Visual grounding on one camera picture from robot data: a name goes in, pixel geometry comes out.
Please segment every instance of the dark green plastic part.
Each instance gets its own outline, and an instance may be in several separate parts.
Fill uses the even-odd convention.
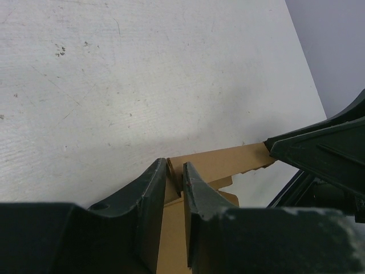
[[[363,238],[339,211],[238,208],[183,172],[186,247],[193,274],[364,273]]]
[[[322,123],[269,138],[270,156],[365,198],[365,90]]]

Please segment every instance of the brown cardboard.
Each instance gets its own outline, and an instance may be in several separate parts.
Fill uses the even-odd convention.
[[[165,207],[161,227],[157,274],[189,274],[185,244],[184,202],[182,190],[183,164],[192,162],[202,179],[215,190],[232,184],[232,175],[267,167],[275,162],[263,143],[225,148],[168,158]],[[220,192],[238,205],[235,195]]]
[[[269,166],[275,162],[275,159],[269,156],[269,151],[264,143],[256,143],[168,158],[167,161],[172,182],[176,184],[175,187],[178,191],[181,191],[183,164],[186,162],[191,162],[201,178],[205,182],[211,183],[235,174]],[[227,180],[215,182],[214,185],[218,189],[229,186],[226,183],[228,183]]]
[[[220,194],[238,206],[235,195],[226,192],[220,192]],[[166,204],[162,219],[157,274],[171,273],[192,273],[187,267],[183,198]]]

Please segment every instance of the white table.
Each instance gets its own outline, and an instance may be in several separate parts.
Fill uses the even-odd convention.
[[[0,200],[88,206],[155,158],[325,119],[285,1],[2,1]],[[234,177],[265,206],[295,169]]]

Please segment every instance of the dirt spot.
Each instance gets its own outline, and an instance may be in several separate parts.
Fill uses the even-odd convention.
[[[56,45],[56,47],[58,48],[57,49],[57,51],[58,51],[58,53],[56,53],[55,55],[57,56],[57,57],[59,57],[60,55],[65,55],[65,51],[66,51],[66,48],[64,47],[64,46],[62,46],[61,47],[61,49],[59,49],[60,47],[59,47],[59,45],[57,45],[57,44],[55,44]]]

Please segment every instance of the scuff mark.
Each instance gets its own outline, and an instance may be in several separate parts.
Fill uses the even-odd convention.
[[[229,215],[229,214],[227,214],[226,216],[227,216],[227,218],[228,218],[229,220],[231,220],[231,221],[234,221],[234,220],[236,219],[236,216],[234,216],[234,215]]]
[[[29,96],[27,95],[27,93],[24,91],[24,89],[21,88],[21,90],[23,91],[23,93],[25,94],[25,97],[28,99],[28,101],[35,107],[35,104],[33,103],[33,101],[29,98]]]
[[[326,213],[333,212],[334,209],[327,209],[327,208],[291,208],[291,207],[283,207],[282,210],[284,210],[286,213],[289,213],[291,215],[299,215],[301,212],[312,212],[317,213],[320,215],[325,215]]]
[[[76,104],[78,104],[79,106],[81,106],[81,104],[76,101],[70,94],[68,94],[67,92],[63,91],[59,86],[57,86],[54,82],[52,82],[51,80],[47,79],[49,82],[51,82],[52,84],[54,84],[60,91],[62,91],[64,94],[66,94],[69,98],[71,98],[71,100],[73,100]]]
[[[1,24],[4,24],[4,23],[7,21],[7,19],[8,19],[8,18],[9,18],[9,16],[13,13],[13,11],[14,11],[14,10],[12,10],[11,12],[9,12],[9,14],[7,15],[7,17],[5,18],[5,20],[4,20],[4,21],[2,21],[2,22],[1,22]]]
[[[184,10],[184,12],[182,13],[182,19],[184,20],[184,23],[185,23],[185,24],[186,24],[186,19],[185,19],[185,13],[186,13],[186,10],[187,10],[187,9],[185,9],[185,10]]]
[[[114,21],[116,22],[116,24],[118,25],[118,32],[119,32],[119,35],[120,35],[120,27],[119,27],[119,23],[116,19],[114,19]]]
[[[355,232],[354,227],[350,226],[350,224],[346,222],[344,218],[340,219],[340,218],[330,217],[330,219],[346,232],[348,243],[353,248],[352,251],[353,258],[359,260],[363,269],[365,269],[365,260],[363,259],[365,256],[365,252],[361,245],[361,242],[359,242],[359,235],[358,233]]]
[[[62,120],[65,120],[72,112],[73,112],[73,110],[71,110],[69,114],[67,114],[65,117],[63,117]]]
[[[68,2],[68,3],[76,3],[76,4],[80,4],[80,5],[91,5],[91,6],[96,6],[96,4],[94,3],[83,3],[83,2],[79,2],[79,1],[70,1],[70,0],[58,0],[59,2]]]

